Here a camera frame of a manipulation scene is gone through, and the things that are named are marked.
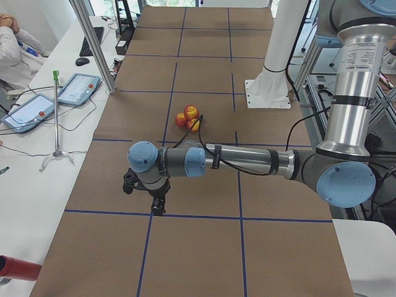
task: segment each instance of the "white desk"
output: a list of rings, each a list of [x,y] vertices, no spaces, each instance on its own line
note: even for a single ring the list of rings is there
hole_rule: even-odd
[[[105,28],[101,47],[110,67],[114,58],[123,58],[116,54],[114,48],[115,32],[109,29],[108,23],[100,17],[92,17],[92,24],[94,27]],[[76,21],[55,47],[51,56],[32,80],[30,87],[52,86],[53,70],[59,70],[60,85],[66,83],[76,72],[100,75],[93,57],[88,57],[90,63],[84,66],[77,67],[74,64],[79,57],[83,38],[80,24]],[[53,92],[50,90],[42,93],[53,98]],[[32,96],[34,96],[33,93],[24,95],[18,103],[21,104]],[[75,131],[67,132],[60,129],[63,151],[86,152],[88,150],[107,98],[106,85],[102,84],[92,97],[97,109]],[[94,105],[88,101],[80,108],[60,116],[59,123],[66,128],[73,128],[93,107]],[[59,113],[68,109],[69,107],[62,106]],[[0,130],[6,128],[4,124],[0,125]],[[47,154],[55,150],[54,126],[49,124],[41,124],[26,134],[0,136],[0,140],[5,146],[30,154]],[[28,157],[0,147],[0,169],[10,167],[7,172],[0,175],[2,210],[0,254],[43,263],[85,154],[73,154],[72,157],[75,166],[63,158],[51,161],[47,169],[40,173],[38,170],[41,168],[44,157]],[[12,280],[9,284],[0,286],[0,296],[28,296],[33,286],[34,282]]]

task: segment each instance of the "blue tape line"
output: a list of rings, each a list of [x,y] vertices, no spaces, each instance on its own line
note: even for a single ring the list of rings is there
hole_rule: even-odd
[[[176,62],[176,65],[175,65],[175,67],[174,67],[174,73],[173,73],[172,91],[171,91],[171,96],[170,96],[170,99],[169,99],[168,113],[166,114],[165,130],[163,131],[162,146],[165,145],[166,133],[168,132],[169,115],[170,115],[170,112],[171,112],[171,105],[172,105],[172,98],[173,98],[174,82],[175,82],[175,80],[176,80],[176,73],[177,73],[177,71],[178,71],[178,63]]]
[[[131,57],[163,57],[163,58],[215,58],[215,59],[229,59],[229,56],[182,56],[175,54],[126,54],[126,56]],[[265,60],[265,57],[234,57],[233,59],[258,59]]]
[[[238,146],[238,132],[235,131],[235,144]],[[246,254],[245,254],[245,239],[243,229],[243,203],[242,203],[242,185],[241,185],[241,173],[236,172],[238,180],[238,196],[239,196],[239,224],[241,225],[241,249],[242,249],[242,268],[243,268],[243,290],[244,297],[248,297],[248,283],[246,280]]]
[[[181,40],[183,39],[183,31],[184,31],[184,22],[186,21],[186,12],[187,8],[184,8],[184,16],[183,16],[183,24],[181,26],[181,34],[180,34],[180,41],[179,41],[179,50],[178,50],[178,56],[180,56],[180,47],[181,47]]]
[[[137,28],[143,29],[168,29],[168,30],[182,30],[183,28],[174,27],[146,27],[138,26]],[[251,28],[184,28],[185,30],[243,30],[243,31],[272,31],[272,29],[251,29]]]
[[[292,222],[292,223],[333,223],[332,220],[307,220],[299,218],[243,218],[244,221]]]
[[[165,143],[166,144],[177,144],[178,142],[177,141],[165,141]],[[223,144],[223,145],[236,145],[236,143],[234,143],[234,142],[217,142],[217,143]],[[241,146],[248,145],[250,147],[286,147],[285,144],[241,144],[241,143],[238,143],[238,145],[241,145]],[[310,145],[298,145],[298,144],[289,145],[289,147],[309,147],[309,148],[311,148]]]
[[[211,219],[211,220],[239,220],[238,217],[222,217],[222,216],[212,216],[212,215],[172,215],[169,213],[164,213],[164,217],[170,218],[204,218],[204,219]]]
[[[102,139],[102,138],[93,138],[92,141],[118,141],[118,142],[132,142],[132,139]]]
[[[233,87],[233,110],[236,111],[236,103],[235,103],[235,85],[234,85],[234,74],[231,73],[231,83]]]
[[[119,90],[120,92],[127,93],[178,93],[178,94],[208,94],[208,95],[232,95],[228,92],[188,92],[188,91],[144,91],[144,90]]]
[[[244,297],[248,297],[248,281],[246,280],[246,253],[245,253],[245,239],[243,231],[243,220],[239,221],[241,225],[241,247],[242,247],[242,268],[243,268],[243,291]]]
[[[71,213],[92,213],[96,215],[137,215],[137,216],[150,216],[149,213],[140,213],[140,212],[104,212],[99,210],[77,210],[77,209],[65,209],[64,212]]]
[[[87,213],[97,215],[130,215],[130,216],[143,216],[149,217],[150,213],[139,213],[139,212],[106,212],[99,210],[76,210],[76,209],[65,209],[65,212],[69,213]],[[172,215],[164,213],[164,217],[171,218],[203,218],[209,220],[240,220],[240,217],[223,217],[213,215]],[[299,218],[242,218],[244,221],[269,221],[269,222],[294,222],[294,223],[332,223],[332,220],[316,220],[316,219],[299,219]]]
[[[227,15],[228,15],[228,35],[230,37],[230,60],[233,61],[233,50],[231,44],[231,25],[230,25],[230,8],[227,7]]]
[[[149,239],[150,239],[150,232],[151,232],[151,223],[153,222],[153,215],[150,216],[150,220],[148,221],[148,227],[147,227],[147,236],[146,236],[146,242],[144,246],[144,253],[143,253],[143,261],[142,261],[142,267],[140,268],[140,276],[139,276],[139,285],[137,287],[137,293],[136,297],[140,296],[140,291],[142,289],[142,280],[143,280],[143,274],[144,274],[144,267],[146,264],[146,257],[147,257],[147,249],[149,248]]]

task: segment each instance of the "red apple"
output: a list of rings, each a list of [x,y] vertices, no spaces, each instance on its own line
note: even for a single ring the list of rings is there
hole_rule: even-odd
[[[176,122],[176,125],[179,127],[185,127],[187,124],[187,119],[184,113],[178,113],[174,118],[174,121]]]
[[[198,131],[199,128],[199,120],[198,119],[192,119],[190,121],[187,121],[187,128],[190,130],[191,132],[196,132]]]
[[[194,105],[187,105],[184,108],[184,115],[188,121],[199,118],[199,110]]]

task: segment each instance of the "table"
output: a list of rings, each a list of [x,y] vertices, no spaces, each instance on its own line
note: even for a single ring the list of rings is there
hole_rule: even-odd
[[[285,149],[298,104],[249,110],[244,94],[272,25],[268,9],[145,8],[33,297],[353,296],[328,206],[300,183],[172,178],[163,217],[121,189],[131,144],[174,145],[187,104],[205,114],[206,142]],[[291,147],[311,148],[304,126]]]
[[[115,32],[108,28],[109,22],[100,17],[92,17],[94,27],[103,26],[102,50],[108,66],[114,58],[122,59],[115,51]],[[53,70],[59,70],[59,84],[63,85],[76,72],[99,75],[93,57],[88,57],[89,64],[77,67],[74,62],[84,34],[76,21],[59,41],[50,57],[32,80],[30,87],[53,86]],[[43,91],[53,98],[53,90]],[[23,103],[34,94],[23,95],[18,103]],[[106,105],[108,94],[102,84],[92,96],[96,110],[74,131],[60,129],[61,149],[63,151],[86,152],[91,143],[92,134]],[[61,106],[59,113],[70,109]],[[59,123],[66,128],[73,128],[94,109],[90,101],[60,116]],[[30,154],[47,154],[54,151],[54,126],[41,124],[33,131],[22,135],[0,136],[5,146],[28,152]],[[43,263],[54,236],[64,206],[69,198],[74,182],[85,158],[85,153],[72,155],[75,165],[67,159],[52,161],[44,172],[41,168],[43,157],[28,157],[0,147],[0,167],[10,169],[0,175],[0,254],[16,257],[31,262]],[[6,286],[0,286],[1,296],[28,296],[34,282],[12,280]]]

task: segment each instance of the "green object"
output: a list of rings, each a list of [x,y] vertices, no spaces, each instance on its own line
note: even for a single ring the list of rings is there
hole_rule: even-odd
[[[54,80],[58,80],[59,70],[54,70],[53,72]]]

